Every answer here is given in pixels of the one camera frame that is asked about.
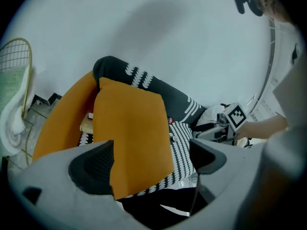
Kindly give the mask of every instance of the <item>white wall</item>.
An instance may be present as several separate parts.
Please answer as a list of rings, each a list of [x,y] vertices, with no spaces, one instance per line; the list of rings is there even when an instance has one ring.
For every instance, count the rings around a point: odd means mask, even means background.
[[[43,98],[113,55],[203,105],[246,104],[270,54],[268,19],[239,14],[233,0],[27,0],[2,43],[17,36],[33,48]]]
[[[275,50],[272,69],[263,95],[252,113],[255,120],[265,120],[275,116],[276,112],[283,114],[282,107],[273,91],[293,67],[291,58],[295,45],[299,51],[298,57],[300,57],[306,48],[297,28],[289,23],[275,21]]]

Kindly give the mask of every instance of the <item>black and white patterned fabric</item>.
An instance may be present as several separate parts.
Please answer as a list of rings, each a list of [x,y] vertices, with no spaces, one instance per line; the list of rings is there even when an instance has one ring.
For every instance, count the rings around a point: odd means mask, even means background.
[[[155,191],[170,187],[171,185],[189,177],[195,172],[192,162],[189,158],[189,140],[192,139],[192,130],[188,124],[181,122],[174,122],[169,124],[169,136],[172,151],[172,158],[174,163],[174,172],[169,174],[166,178],[142,192],[133,196],[141,196]],[[79,146],[90,144],[93,142],[93,135],[82,133]]]
[[[92,142],[93,142],[93,135],[82,132],[81,138],[79,141],[79,146],[91,144]]]
[[[206,110],[178,89],[115,57],[108,56],[98,60],[93,68],[93,76],[98,87],[99,79],[105,77],[160,94],[167,116],[181,123],[196,125],[199,117]]]

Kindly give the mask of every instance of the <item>white towel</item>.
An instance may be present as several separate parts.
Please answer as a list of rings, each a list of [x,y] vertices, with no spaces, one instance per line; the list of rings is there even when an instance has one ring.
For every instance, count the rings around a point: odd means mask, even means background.
[[[6,149],[2,151],[2,156],[14,155],[21,150],[20,137],[21,133],[25,130],[25,124],[22,120],[22,107],[24,103],[24,94],[27,86],[29,75],[29,66],[25,69],[24,77],[19,91],[4,107],[0,117],[0,138],[1,142]],[[27,110],[30,108],[34,98],[34,79],[35,69],[32,68],[31,79],[28,91],[28,97],[25,108],[25,116]]]
[[[225,107],[222,105],[214,105],[209,107],[204,113],[201,115],[199,120],[197,121],[198,125],[204,125],[211,122],[216,122],[217,114],[222,113],[225,110]]]

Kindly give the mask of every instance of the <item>orange cushion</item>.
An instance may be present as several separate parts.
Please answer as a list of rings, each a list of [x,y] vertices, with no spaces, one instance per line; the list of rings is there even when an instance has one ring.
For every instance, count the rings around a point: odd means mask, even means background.
[[[156,185],[174,171],[162,97],[101,78],[94,104],[94,142],[114,140],[110,184],[120,199]]]
[[[47,118],[35,145],[32,161],[52,152],[76,147],[89,104],[97,94],[97,83],[90,71],[60,99]]]

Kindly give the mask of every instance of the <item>black and white striped fabric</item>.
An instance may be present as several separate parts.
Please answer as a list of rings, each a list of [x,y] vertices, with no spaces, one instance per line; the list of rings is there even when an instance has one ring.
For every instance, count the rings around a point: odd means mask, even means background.
[[[81,138],[79,141],[79,147],[86,145],[86,144],[91,144],[92,142],[93,142],[93,135],[82,132]]]
[[[170,187],[171,185],[189,177],[195,172],[189,158],[189,140],[192,139],[192,130],[190,129],[189,125],[177,121],[169,124],[169,136],[174,163],[174,172],[169,174],[157,185],[128,197],[141,196]],[[93,135],[82,133],[79,146],[90,144],[92,142]]]

